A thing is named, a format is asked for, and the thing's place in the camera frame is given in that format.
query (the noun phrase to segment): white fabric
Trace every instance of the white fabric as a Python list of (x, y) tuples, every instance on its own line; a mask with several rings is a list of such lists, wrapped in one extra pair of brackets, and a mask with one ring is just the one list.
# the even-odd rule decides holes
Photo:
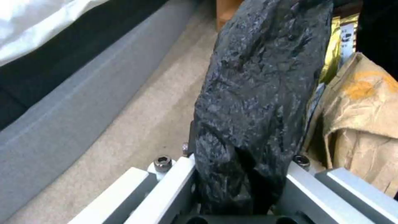
[(0, 66), (43, 45), (108, 0), (0, 0)]

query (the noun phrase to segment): orange stain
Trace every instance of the orange stain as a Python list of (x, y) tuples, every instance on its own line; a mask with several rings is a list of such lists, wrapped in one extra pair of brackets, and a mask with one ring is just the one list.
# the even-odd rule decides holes
[(387, 73), (381, 73), (378, 71), (365, 71), (357, 72), (354, 74), (353, 82), (347, 84), (344, 87), (344, 92), (353, 100), (359, 100), (367, 97), (371, 97), (376, 93), (374, 85), (363, 79), (369, 77), (379, 77), (384, 83), (387, 84), (388, 89), (391, 92), (398, 92), (398, 82)]

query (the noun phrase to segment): screw hole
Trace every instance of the screw hole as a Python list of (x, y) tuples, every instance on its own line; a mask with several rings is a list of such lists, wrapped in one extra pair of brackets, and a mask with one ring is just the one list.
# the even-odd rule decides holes
[(161, 157), (158, 158), (158, 162), (159, 163), (166, 162), (166, 161), (167, 161), (167, 157), (165, 157), (165, 156), (161, 156)]

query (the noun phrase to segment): beige carpet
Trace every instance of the beige carpet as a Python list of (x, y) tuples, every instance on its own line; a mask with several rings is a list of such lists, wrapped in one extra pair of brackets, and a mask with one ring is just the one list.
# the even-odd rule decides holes
[(128, 168), (146, 169), (160, 154), (181, 156), (217, 37), (214, 5), (208, 0), (199, 7), (158, 70), (96, 143), (6, 223), (67, 223)]

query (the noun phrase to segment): white metal bar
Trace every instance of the white metal bar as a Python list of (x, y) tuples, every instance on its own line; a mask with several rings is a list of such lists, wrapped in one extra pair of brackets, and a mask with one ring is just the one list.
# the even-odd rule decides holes
[(375, 223), (398, 223), (398, 202), (346, 169), (315, 177)]
[(123, 223), (156, 183), (154, 174), (132, 167), (69, 224)]
[(175, 215), (188, 207), (192, 200), (194, 171), (194, 159), (181, 157), (125, 223), (171, 223)]
[(322, 224), (373, 223), (294, 162), (290, 163), (277, 212), (283, 215), (303, 212), (313, 222)]

